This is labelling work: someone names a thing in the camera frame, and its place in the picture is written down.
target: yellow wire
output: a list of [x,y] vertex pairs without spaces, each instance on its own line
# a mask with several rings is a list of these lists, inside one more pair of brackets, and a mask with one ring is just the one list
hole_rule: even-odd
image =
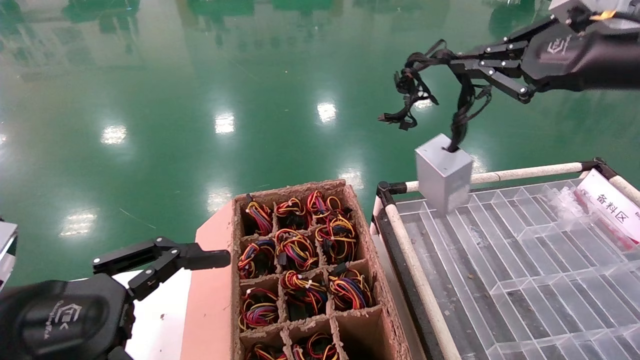
[[616,10],[607,10],[605,12],[602,12],[600,15],[594,15],[590,17],[589,20],[595,20],[595,21],[607,20],[607,19],[611,19],[615,14],[616,14]]

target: white pole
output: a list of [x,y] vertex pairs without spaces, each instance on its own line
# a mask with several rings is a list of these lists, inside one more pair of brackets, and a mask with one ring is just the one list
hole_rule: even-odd
[[[582,163],[566,163],[558,165],[547,165],[544,167],[517,168],[513,170],[503,170],[494,172],[483,172],[482,174],[471,175],[472,184],[496,183],[498,181],[526,179],[528,177],[549,176],[559,174],[569,174],[571,172],[582,171]],[[406,183],[406,192],[418,191],[417,181]]]
[[[376,216],[378,216],[378,214],[380,213],[380,210],[382,210],[382,200],[380,200],[379,196],[376,196],[376,201],[373,203],[373,217],[374,218]],[[378,230],[376,229],[376,224],[374,224],[373,222],[371,222],[371,226],[369,228],[369,233],[371,234],[371,236],[374,236],[374,235],[378,234]]]
[[404,224],[402,222],[402,219],[400,218],[400,214],[398,213],[396,205],[389,204],[385,209],[387,211],[387,216],[389,217],[389,221],[391,222],[394,233],[396,234],[396,238],[404,255],[406,264],[409,267],[409,271],[411,273],[411,277],[413,278],[413,282],[415,283],[416,290],[420,295],[420,300],[424,304],[424,309],[427,312],[427,317],[429,318],[429,322],[431,323],[433,332],[436,335],[438,345],[442,350],[444,359],[461,360],[458,348],[453,342],[453,338],[451,337],[451,333],[449,332],[447,323],[445,322],[444,316],[442,316],[442,312],[440,311],[438,301],[433,295],[433,290],[431,290],[429,280],[427,279],[426,275],[424,275],[424,270],[420,265],[418,255],[416,255],[415,251],[413,251],[411,239],[409,238],[409,234],[407,234],[406,229],[404,228]]
[[629,184],[627,180],[624,180],[624,178],[618,175],[612,177],[609,182],[624,196],[628,197],[629,200],[640,206],[640,192],[633,185]]

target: colorful wire bundle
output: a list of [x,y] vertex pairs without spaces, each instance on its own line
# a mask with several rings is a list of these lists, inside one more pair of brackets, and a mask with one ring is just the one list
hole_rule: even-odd
[[306,317],[324,314],[328,300],[326,287],[313,280],[303,280],[302,275],[293,270],[284,273],[280,285],[294,306],[303,306]]
[[274,347],[257,343],[246,353],[244,360],[287,360],[287,356]]
[[243,331],[278,321],[278,298],[269,290],[249,289],[243,300],[243,313],[238,319],[238,325]]
[[238,260],[240,279],[254,279],[275,273],[276,244],[272,239],[262,239],[249,244]]
[[302,345],[294,344],[292,353],[294,360],[338,360],[338,350],[333,339],[323,332],[315,333]]
[[275,238],[278,245],[276,248],[278,261],[281,254],[286,254],[286,264],[281,263],[281,265],[287,265],[288,269],[299,271],[308,271],[318,266],[316,246],[306,236],[295,230],[282,229],[276,232]]
[[316,229],[316,240],[323,248],[330,265],[355,260],[358,248],[356,232],[349,220],[341,214],[336,214],[329,224]]
[[274,210],[281,225],[288,229],[302,230],[311,226],[311,216],[307,208],[295,197],[276,206]]
[[329,276],[329,291],[333,294],[336,309],[359,310],[373,305],[371,291],[364,275],[347,270],[339,277]]
[[322,218],[329,215],[330,208],[324,203],[323,195],[316,190],[307,197],[307,209],[314,218]]
[[258,224],[258,230],[256,233],[261,236],[267,236],[271,234],[273,230],[273,223],[271,222],[271,210],[266,205],[260,206],[257,202],[253,201],[251,195],[247,195],[249,198],[249,205],[246,206],[246,212]]

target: white label sign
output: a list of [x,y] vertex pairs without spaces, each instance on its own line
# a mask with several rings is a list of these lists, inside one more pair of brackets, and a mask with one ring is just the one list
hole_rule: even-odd
[[618,191],[597,170],[591,170],[578,193],[634,243],[640,243],[640,208]]

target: logo on robot hand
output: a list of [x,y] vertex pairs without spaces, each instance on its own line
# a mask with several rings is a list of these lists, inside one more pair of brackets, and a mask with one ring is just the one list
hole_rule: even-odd
[[567,36],[566,38],[557,38],[556,41],[549,43],[549,46],[547,47],[547,52],[551,54],[557,54],[562,52],[561,54],[564,55],[564,52],[566,51],[566,47],[569,46],[570,39],[571,39],[571,35]]
[[59,308],[58,314],[56,315],[56,323],[62,323],[60,325],[60,330],[68,330],[68,323],[78,320],[78,316],[80,316],[80,310],[82,310],[82,306],[78,306],[75,304]]

